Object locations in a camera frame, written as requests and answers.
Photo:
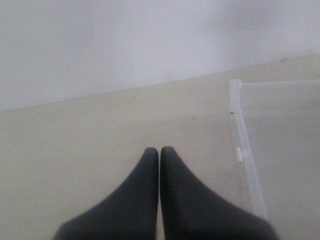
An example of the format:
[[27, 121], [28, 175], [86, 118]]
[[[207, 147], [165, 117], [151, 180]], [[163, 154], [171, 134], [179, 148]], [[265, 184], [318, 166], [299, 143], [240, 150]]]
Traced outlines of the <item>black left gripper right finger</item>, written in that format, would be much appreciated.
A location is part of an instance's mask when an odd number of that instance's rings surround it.
[[171, 146], [160, 154], [160, 203], [167, 240], [278, 239], [266, 220], [210, 190]]

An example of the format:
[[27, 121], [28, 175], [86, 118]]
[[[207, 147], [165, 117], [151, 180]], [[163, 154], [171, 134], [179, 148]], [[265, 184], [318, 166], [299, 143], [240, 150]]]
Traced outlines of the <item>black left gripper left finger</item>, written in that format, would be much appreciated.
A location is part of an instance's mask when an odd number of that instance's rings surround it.
[[159, 153], [147, 147], [107, 198], [60, 226], [56, 240], [154, 240], [159, 204]]

